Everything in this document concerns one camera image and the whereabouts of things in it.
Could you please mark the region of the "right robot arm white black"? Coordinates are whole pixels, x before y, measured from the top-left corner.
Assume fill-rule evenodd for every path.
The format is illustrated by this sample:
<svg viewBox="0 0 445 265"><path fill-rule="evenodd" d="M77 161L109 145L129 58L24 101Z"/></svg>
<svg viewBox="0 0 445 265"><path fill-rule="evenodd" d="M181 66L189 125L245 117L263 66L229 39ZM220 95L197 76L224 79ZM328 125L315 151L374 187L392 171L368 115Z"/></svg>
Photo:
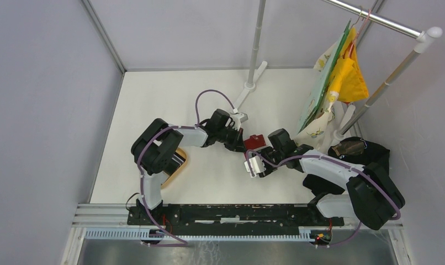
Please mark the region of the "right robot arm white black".
<svg viewBox="0 0 445 265"><path fill-rule="evenodd" d="M269 146L245 153L251 177L265 177L286 166L305 173L303 186L315 199L308 220L322 225L329 218L357 218L372 230L401 218L406 201L389 176L391 151L361 137L348 137L322 153L298 145L284 129L271 133Z"/></svg>

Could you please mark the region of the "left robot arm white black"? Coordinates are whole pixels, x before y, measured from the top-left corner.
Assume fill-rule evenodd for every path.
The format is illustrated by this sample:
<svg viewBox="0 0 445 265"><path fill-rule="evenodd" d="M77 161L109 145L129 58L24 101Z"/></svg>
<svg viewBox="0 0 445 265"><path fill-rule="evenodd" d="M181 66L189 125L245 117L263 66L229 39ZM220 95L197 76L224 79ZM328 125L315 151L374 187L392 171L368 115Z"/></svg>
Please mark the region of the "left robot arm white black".
<svg viewBox="0 0 445 265"><path fill-rule="evenodd" d="M209 119L194 126L178 126L156 118L137 138L131 154L140 172L141 218L149 225L162 218L161 186L176 171L180 147L209 147L222 143L232 152L245 152L243 128L228 112L217 109Z"/></svg>

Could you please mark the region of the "wooden tray with cards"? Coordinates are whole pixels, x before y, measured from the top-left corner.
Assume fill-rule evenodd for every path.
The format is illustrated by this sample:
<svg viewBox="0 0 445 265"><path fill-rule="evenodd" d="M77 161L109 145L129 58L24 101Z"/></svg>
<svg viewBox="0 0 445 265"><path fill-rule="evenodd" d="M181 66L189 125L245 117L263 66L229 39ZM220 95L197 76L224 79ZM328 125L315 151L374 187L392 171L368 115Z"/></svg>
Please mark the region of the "wooden tray with cards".
<svg viewBox="0 0 445 265"><path fill-rule="evenodd" d="M183 171L184 167L187 165L187 159L187 153L182 148L178 148L174 153L171 162L164 170L167 179L161 184L162 189L169 186Z"/></svg>

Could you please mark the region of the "red card holder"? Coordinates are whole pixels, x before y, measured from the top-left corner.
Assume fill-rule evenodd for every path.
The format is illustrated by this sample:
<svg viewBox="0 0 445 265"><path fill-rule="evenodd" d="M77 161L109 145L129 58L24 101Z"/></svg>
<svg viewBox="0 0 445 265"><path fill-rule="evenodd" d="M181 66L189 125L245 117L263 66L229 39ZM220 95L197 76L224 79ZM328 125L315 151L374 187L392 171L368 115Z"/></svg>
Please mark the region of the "red card holder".
<svg viewBox="0 0 445 265"><path fill-rule="evenodd" d="M247 150L256 150L267 145L263 135L251 135L243 143Z"/></svg>

